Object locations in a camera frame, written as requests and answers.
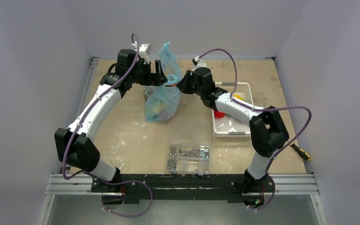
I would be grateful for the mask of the light blue plastic bag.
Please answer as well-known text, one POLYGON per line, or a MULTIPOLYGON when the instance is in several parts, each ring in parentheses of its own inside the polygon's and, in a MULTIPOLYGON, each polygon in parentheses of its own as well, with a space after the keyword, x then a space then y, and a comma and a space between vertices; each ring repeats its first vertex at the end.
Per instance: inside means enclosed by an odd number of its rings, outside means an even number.
POLYGON ((162 69, 168 81, 163 86, 148 86, 144 89, 144 117, 147 122, 164 122, 171 119, 177 110, 181 98, 181 91, 176 84, 183 78, 175 55, 170 51, 170 42, 167 42, 158 51, 162 69), (152 114, 150 104, 160 99, 165 102, 165 111, 152 114))

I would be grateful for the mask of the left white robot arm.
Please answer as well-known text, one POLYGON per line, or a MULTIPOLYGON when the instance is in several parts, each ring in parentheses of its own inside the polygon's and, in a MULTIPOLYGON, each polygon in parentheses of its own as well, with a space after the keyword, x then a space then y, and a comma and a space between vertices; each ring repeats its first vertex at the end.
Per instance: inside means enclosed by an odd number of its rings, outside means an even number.
POLYGON ((121 49, 117 62, 102 76, 97 92, 83 112, 67 128, 54 134, 59 160, 103 181, 110 192, 121 186, 120 170, 105 162, 93 143, 98 129, 110 110, 124 97, 133 84, 162 86, 168 81, 161 62, 155 61, 151 70, 149 46, 142 44, 135 50, 121 49))

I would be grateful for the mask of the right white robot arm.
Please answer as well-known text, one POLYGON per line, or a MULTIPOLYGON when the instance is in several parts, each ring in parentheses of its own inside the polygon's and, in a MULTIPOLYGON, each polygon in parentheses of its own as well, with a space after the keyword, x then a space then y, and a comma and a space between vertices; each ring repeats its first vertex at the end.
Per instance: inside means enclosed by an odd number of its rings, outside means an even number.
POLYGON ((245 171, 244 184, 251 191, 261 187, 274 153, 289 139, 277 108, 253 107, 233 98, 230 92, 216 86, 211 70, 206 67, 188 70, 176 86, 183 94, 197 94, 207 108, 225 113, 249 126, 255 154, 245 171))

